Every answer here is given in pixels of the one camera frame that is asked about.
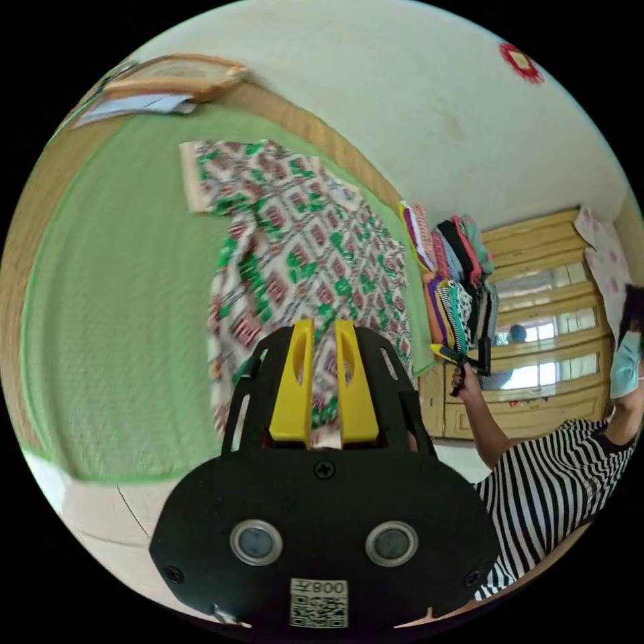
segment green bedsheet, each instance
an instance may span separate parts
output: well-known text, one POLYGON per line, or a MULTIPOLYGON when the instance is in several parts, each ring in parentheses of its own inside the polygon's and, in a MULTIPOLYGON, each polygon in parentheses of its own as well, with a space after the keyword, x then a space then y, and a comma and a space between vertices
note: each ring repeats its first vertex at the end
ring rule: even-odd
MULTIPOLYGON (((229 220, 188 212, 178 145, 264 138, 320 156, 360 185, 278 125, 208 105, 190 116, 132 117, 57 206, 25 302, 23 390, 46 458, 74 478, 175 478, 219 454, 206 316, 229 220)), ((408 248, 405 300, 421 373, 432 360, 419 272, 400 219, 361 188, 408 248)))

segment screw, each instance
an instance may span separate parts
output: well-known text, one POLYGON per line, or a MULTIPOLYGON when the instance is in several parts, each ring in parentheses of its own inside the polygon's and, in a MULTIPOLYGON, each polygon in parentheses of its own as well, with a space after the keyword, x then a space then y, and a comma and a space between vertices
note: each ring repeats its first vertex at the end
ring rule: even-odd
POLYGON ((330 478, 333 478, 335 474, 335 465, 329 461, 320 461, 315 464, 313 468, 313 473, 320 479, 320 481, 327 481, 330 478))
POLYGON ((182 584, 184 580, 183 573, 176 566, 166 566, 164 570, 166 577, 173 584, 182 584))
POLYGON ((469 588, 474 584, 477 584, 481 580, 481 573, 479 570, 470 570, 464 579, 464 584, 469 588))

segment wooden cabinet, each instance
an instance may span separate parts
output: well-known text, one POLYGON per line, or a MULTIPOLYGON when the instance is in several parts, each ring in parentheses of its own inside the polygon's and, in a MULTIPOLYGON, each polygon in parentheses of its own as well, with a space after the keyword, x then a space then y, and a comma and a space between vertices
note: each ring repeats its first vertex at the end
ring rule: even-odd
MULTIPOLYGON (((556 213, 483 235, 494 256, 499 313, 492 373, 482 389, 511 439, 549 433, 569 418, 599 420, 608 406, 612 336, 576 215, 556 213)), ((434 437, 471 440, 465 408, 449 395, 452 374, 452 366, 438 365, 420 379, 423 419, 434 437)))

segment stack of folded fabric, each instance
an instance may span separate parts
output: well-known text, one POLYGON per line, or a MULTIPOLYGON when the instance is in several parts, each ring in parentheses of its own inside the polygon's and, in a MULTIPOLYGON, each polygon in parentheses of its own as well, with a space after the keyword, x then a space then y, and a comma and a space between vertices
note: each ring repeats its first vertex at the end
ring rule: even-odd
POLYGON ((494 338, 498 295, 489 277, 494 261, 476 222, 454 215, 427 229, 425 208, 400 202, 413 254, 425 272, 425 302, 432 340, 467 353, 494 338))
POLYGON ((476 222, 469 215, 454 215, 435 229, 427 229, 425 208, 400 202, 414 257, 424 270, 438 277, 480 286, 494 271, 476 222))
POLYGON ((423 275, 427 318, 432 341, 466 354, 479 343, 494 339, 498 294, 487 280, 476 288, 444 280, 432 272, 423 275))

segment red decoration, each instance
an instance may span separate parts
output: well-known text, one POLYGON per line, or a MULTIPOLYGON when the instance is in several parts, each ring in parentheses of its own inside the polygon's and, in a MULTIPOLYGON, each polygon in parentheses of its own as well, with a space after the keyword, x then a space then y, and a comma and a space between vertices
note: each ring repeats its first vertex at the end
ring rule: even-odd
POLYGON ((529 83, 542 83, 543 76, 535 64, 514 45, 504 42, 499 46, 503 60, 512 67, 512 69, 529 83))

